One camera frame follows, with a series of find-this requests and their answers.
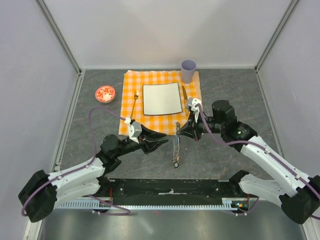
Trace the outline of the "black key tag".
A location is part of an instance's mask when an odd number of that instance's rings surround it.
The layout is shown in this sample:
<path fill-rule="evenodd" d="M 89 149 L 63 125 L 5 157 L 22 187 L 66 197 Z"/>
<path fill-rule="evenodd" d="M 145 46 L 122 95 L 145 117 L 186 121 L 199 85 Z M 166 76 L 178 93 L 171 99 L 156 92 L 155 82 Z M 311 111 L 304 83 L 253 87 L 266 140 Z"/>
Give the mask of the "black key tag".
<path fill-rule="evenodd" d="M 179 163 L 178 163 L 178 162 L 174 162 L 174 163 L 173 163 L 173 166 L 174 166 L 174 168 L 176 169 L 176 168 L 179 167 Z"/>

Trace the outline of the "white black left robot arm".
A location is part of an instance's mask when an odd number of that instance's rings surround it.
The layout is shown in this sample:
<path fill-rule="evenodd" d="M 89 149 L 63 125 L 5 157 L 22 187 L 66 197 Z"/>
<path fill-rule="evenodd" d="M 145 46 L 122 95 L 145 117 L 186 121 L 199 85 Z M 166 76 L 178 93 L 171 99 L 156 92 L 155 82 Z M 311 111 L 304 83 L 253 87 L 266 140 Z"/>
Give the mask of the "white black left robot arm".
<path fill-rule="evenodd" d="M 137 150 L 150 154 L 168 141 L 165 133 L 150 130 L 138 122 L 129 127 L 129 136 L 124 139 L 107 135 L 99 152 L 89 160 L 58 172 L 35 172 L 18 194 L 21 215 L 36 223 L 70 200 L 94 194 L 106 196 L 110 185 L 102 178 L 121 164 L 119 157 Z"/>

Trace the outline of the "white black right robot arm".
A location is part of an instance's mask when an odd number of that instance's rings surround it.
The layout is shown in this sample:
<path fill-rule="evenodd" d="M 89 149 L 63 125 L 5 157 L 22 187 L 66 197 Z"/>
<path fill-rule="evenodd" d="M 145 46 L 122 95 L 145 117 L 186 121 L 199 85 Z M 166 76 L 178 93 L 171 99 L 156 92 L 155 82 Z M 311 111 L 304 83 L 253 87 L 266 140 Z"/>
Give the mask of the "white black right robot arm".
<path fill-rule="evenodd" d="M 178 135 L 198 141 L 203 134 L 209 134 L 217 144 L 234 148 L 273 178 L 263 180 L 241 170 L 229 184 L 233 196 L 245 193 L 262 198 L 280 207 L 297 224 L 302 225 L 309 218 L 319 219 L 315 215 L 320 209 L 319 175 L 311 177 L 287 162 L 253 128 L 237 119 L 229 101 L 215 101 L 212 116 L 203 112 L 202 102 L 197 98 L 189 98 L 185 108 L 189 117 Z"/>

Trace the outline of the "gold knife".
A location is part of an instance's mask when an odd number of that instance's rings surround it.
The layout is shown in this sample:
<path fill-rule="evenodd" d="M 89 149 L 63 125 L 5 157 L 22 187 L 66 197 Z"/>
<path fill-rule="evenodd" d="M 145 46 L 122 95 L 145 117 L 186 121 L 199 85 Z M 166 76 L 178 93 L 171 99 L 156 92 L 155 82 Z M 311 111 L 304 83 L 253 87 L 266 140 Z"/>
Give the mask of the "gold knife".
<path fill-rule="evenodd" d="M 185 114 L 188 116 L 189 115 L 189 110 L 188 110 L 188 96 L 185 87 L 182 85 L 182 93 L 183 93 L 183 98 L 184 98 L 184 110 Z"/>

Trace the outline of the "orange white checkered cloth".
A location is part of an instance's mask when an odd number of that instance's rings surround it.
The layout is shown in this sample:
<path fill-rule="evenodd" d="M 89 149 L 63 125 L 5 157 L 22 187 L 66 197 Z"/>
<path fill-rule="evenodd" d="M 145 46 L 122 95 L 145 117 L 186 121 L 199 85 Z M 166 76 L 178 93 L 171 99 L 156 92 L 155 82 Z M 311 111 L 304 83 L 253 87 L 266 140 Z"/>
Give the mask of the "orange white checkered cloth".
<path fill-rule="evenodd" d="M 132 116 L 148 129 L 173 135 L 176 123 L 184 125 L 188 119 L 183 89 L 188 98 L 202 99 L 197 71 L 191 83 L 185 84 L 179 70 L 128 70 L 123 79 L 120 116 Z"/>

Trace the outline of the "white square plate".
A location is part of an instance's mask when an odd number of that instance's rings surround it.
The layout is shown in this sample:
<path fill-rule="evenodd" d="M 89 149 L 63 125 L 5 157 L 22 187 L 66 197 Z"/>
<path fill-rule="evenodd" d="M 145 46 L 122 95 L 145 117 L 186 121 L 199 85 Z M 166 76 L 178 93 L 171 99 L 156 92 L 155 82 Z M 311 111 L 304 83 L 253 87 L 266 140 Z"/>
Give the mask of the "white square plate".
<path fill-rule="evenodd" d="M 144 84 L 142 87 L 143 114 L 163 116 L 183 111 L 180 88 L 177 82 L 167 84 Z"/>

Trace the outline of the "gold fork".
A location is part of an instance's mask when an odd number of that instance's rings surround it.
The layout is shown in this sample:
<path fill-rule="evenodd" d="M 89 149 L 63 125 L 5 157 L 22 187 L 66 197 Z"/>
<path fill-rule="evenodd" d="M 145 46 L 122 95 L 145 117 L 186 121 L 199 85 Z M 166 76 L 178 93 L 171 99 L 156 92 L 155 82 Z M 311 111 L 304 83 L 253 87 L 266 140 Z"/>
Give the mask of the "gold fork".
<path fill-rule="evenodd" d="M 139 98 L 139 90 L 136 89 L 133 96 L 133 105 L 130 113 L 130 119 L 133 119 L 134 109 L 135 109 L 136 101 L 138 98 Z"/>

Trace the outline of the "red white patterned bowl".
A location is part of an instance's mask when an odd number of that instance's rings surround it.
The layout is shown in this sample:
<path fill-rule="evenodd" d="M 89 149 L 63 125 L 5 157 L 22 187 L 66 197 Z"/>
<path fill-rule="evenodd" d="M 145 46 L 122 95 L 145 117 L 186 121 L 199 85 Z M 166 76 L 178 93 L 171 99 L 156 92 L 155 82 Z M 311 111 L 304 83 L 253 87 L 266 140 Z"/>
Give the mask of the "red white patterned bowl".
<path fill-rule="evenodd" d="M 96 100 L 103 104 L 112 102 L 115 96 L 116 90 L 110 85 L 101 86 L 95 92 Z"/>

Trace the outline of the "lilac plastic cup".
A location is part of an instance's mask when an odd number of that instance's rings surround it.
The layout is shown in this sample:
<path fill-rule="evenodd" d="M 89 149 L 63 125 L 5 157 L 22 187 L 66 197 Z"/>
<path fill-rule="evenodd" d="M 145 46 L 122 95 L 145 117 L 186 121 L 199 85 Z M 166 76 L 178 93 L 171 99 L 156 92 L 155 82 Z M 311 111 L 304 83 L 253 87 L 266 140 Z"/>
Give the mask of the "lilac plastic cup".
<path fill-rule="evenodd" d="M 196 63 L 193 60 L 184 60 L 181 63 L 181 80 L 184 84 L 190 84 L 196 70 Z"/>

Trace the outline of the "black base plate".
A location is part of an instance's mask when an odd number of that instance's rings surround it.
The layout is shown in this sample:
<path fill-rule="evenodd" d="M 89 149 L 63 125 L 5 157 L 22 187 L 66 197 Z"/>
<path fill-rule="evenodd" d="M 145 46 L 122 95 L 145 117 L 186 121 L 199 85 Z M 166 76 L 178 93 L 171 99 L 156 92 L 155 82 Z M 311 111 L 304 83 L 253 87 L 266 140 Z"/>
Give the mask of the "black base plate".
<path fill-rule="evenodd" d="M 223 198 L 248 198 L 239 186 L 229 180 L 147 178 L 104 180 L 92 196 L 106 198 L 117 206 L 220 205 Z"/>

